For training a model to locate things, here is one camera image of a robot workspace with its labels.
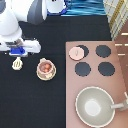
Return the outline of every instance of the bowl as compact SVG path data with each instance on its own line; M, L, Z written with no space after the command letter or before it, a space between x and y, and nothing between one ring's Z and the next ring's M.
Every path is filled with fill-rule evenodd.
M79 118L95 128L105 127L114 118L112 97L99 87L87 87L77 95L75 107Z

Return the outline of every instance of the food item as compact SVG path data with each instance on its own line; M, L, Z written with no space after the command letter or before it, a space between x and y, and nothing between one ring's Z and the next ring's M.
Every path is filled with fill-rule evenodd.
M50 69L51 68L51 65L47 63L47 64L45 64L45 68L46 69Z
M44 69L45 69L44 65L41 66L40 70L41 70L42 72L44 72Z

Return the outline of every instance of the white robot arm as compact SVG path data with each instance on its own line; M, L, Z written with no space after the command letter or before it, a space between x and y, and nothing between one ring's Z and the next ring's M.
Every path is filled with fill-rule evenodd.
M39 53L37 40L24 40L18 22L42 23L47 12L59 13L66 8L64 0L0 0L0 51L10 56L26 57L28 52Z

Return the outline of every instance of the burner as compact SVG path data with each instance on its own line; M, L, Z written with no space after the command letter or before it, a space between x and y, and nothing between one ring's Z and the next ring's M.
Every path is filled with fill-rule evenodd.
M89 64L87 64L86 62L79 62L75 66L75 72L79 76L82 76L82 77L87 76L89 75L90 71L91 71L91 68Z
M84 58L84 50L80 47L73 47L69 51L69 56L73 60L80 60L80 59Z
M111 54L111 49L106 45L99 45L96 48L96 54L100 57L108 57Z
M115 72L114 66L109 62L100 63L98 70L103 76L112 76Z
M88 48L86 46L78 45L77 47L80 47L80 48L82 48L84 50L84 57L86 57L88 55L89 50L88 50Z

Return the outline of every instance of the blue background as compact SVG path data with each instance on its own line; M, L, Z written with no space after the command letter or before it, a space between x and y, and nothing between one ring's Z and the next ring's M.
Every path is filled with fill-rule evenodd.
M62 16L106 15L103 0L67 0L68 10Z

